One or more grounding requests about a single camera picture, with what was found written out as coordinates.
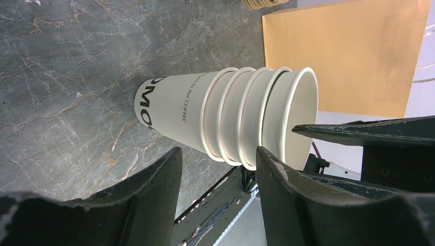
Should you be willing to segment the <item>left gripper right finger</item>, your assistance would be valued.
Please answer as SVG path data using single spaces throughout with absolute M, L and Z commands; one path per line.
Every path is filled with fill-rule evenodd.
M 256 178 L 268 245 L 434 245 L 434 194 L 295 170 L 264 147 Z

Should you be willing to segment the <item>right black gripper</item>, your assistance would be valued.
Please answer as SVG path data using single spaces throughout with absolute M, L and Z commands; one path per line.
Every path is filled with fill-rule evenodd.
M 296 125 L 292 132 L 364 147 L 361 181 L 416 193 L 434 193 L 434 116 Z

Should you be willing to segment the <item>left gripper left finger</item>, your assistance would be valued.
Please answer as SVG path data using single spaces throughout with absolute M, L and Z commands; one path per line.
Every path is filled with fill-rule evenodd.
M 1 192 L 1 245 L 170 245 L 182 149 L 87 199 Z

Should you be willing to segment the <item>stack of white paper cups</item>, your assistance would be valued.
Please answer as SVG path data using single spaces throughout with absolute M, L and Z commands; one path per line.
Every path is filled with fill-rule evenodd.
M 260 146 L 302 170 L 312 140 L 293 128 L 316 122 L 318 83 L 311 68 L 288 67 L 156 77 L 139 86 L 134 112 L 148 129 L 215 161 L 254 171 Z

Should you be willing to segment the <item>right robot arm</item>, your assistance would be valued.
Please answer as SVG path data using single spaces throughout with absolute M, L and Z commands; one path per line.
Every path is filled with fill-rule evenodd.
M 360 173 L 309 154 L 304 173 L 355 179 L 395 189 L 434 193 L 434 116 L 339 125 L 296 125 L 292 131 L 312 139 L 363 147 Z

